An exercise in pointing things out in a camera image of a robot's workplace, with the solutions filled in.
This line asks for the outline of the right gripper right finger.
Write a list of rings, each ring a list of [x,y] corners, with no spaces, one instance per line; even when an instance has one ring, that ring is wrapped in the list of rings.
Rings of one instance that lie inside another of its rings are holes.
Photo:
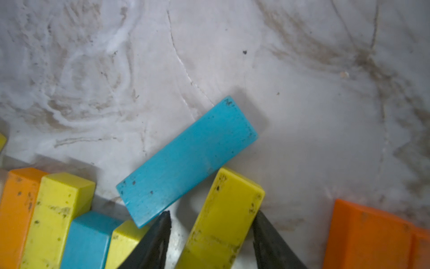
[[[252,227],[259,269],[307,269],[261,210],[256,214]]]

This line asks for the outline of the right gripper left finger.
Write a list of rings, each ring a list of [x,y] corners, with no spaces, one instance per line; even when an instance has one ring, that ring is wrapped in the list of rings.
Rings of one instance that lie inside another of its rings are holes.
[[[119,269],[164,269],[171,234],[171,215],[164,211]]]

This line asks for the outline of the yellow-green block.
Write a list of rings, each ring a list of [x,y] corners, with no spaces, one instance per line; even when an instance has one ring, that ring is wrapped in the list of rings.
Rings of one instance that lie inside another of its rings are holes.
[[[258,213],[265,190],[222,167],[178,259],[178,269],[230,269]]]

